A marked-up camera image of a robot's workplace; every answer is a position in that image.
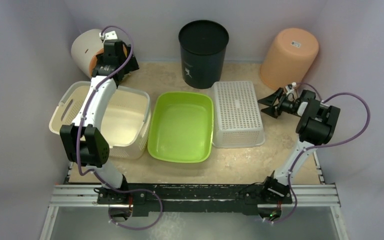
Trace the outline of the white perforated strainer basket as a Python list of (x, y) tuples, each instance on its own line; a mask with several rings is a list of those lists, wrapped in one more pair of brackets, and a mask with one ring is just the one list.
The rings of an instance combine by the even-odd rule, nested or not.
[(217, 81), (210, 96), (214, 103), (214, 147), (252, 148), (265, 143), (264, 125), (251, 81)]

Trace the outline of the orange plastic bucket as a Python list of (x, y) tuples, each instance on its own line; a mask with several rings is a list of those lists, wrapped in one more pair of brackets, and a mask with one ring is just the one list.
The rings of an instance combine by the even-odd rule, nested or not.
[(301, 83), (319, 49), (319, 41), (309, 31), (296, 27), (281, 30), (261, 64), (261, 81), (273, 90), (292, 82)]

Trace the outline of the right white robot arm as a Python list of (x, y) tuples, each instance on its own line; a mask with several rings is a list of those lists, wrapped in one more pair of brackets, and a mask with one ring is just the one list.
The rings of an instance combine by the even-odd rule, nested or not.
[(273, 94), (257, 102), (266, 106), (261, 112), (278, 118), (282, 113), (299, 117), (295, 133), (297, 142), (284, 164), (268, 176), (261, 189), (260, 196), (268, 204), (283, 199), (290, 193), (291, 182), (307, 157), (319, 146), (326, 145), (332, 139), (340, 115), (340, 109), (329, 106), (316, 99), (316, 93), (303, 90), (298, 98), (289, 99), (292, 91), (278, 88)]

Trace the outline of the lime green basin tray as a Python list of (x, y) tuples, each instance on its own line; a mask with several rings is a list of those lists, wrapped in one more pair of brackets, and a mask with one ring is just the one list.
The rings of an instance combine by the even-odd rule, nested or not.
[(148, 153), (171, 163), (195, 164), (212, 151), (214, 103), (206, 94), (188, 91), (162, 93), (150, 122)]

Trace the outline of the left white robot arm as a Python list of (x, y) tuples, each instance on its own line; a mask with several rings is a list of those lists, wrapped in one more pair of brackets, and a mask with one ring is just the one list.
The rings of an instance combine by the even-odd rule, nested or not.
[(110, 189), (109, 197), (118, 205), (129, 199), (126, 177), (110, 162), (110, 146), (101, 133), (105, 111), (111, 97), (125, 76), (124, 67), (133, 57), (133, 47), (119, 39), (103, 41), (91, 61), (91, 83), (84, 103), (71, 124), (59, 130), (69, 161), (77, 164), (81, 176), (92, 173), (103, 188)]

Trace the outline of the cream perforated laundry basket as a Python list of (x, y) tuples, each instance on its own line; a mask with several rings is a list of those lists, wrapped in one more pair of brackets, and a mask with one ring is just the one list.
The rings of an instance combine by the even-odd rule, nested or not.
[[(78, 115), (90, 88), (88, 81), (72, 84), (58, 103), (49, 130), (59, 134)], [(114, 158), (138, 159), (148, 141), (151, 99), (147, 92), (119, 86), (103, 115), (101, 133), (107, 140), (109, 155)]]

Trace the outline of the dark navy round bin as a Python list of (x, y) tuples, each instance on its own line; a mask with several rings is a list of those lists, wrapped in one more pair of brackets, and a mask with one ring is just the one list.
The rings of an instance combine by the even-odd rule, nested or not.
[(212, 20), (194, 20), (178, 33), (183, 80), (195, 89), (208, 89), (221, 79), (227, 45), (227, 29)]

